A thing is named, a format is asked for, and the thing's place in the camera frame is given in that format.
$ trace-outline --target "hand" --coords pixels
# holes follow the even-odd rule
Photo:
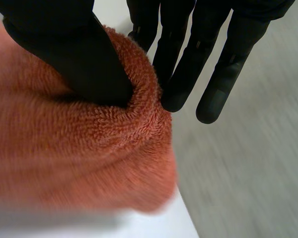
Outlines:
[[[92,13],[94,0],[0,0],[8,34],[53,66],[78,96],[125,107],[132,95],[111,41]]]
[[[150,3],[127,0],[134,24],[130,36],[145,51],[155,38],[161,3],[163,29],[153,66],[163,89],[163,107],[170,112],[183,107],[212,52],[222,24],[233,9],[225,46],[196,110],[202,123],[215,122],[253,46],[263,37],[270,21],[283,17],[293,2],[197,0],[194,7],[194,0],[156,0]],[[190,40],[173,73],[193,7]]]

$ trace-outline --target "floor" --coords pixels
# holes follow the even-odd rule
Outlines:
[[[204,125],[195,109],[227,26],[173,117],[180,192],[201,238],[298,238],[298,0],[254,47],[218,121]]]

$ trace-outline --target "orange towel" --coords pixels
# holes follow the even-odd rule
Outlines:
[[[149,212],[172,196],[171,116],[154,70],[130,39],[107,33],[135,88],[127,109],[62,100],[73,95],[62,77],[0,23],[0,204]]]

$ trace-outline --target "towel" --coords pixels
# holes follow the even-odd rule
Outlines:
[[[126,109],[81,100],[0,23],[0,205],[151,212],[172,197],[171,116],[154,69],[130,39],[106,31],[134,87]]]

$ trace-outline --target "terry cloth towel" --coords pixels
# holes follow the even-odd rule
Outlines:
[[[154,70],[130,39],[107,33],[134,86],[126,109],[63,100],[73,92],[62,77],[0,23],[0,204],[150,212],[171,198],[171,116]]]

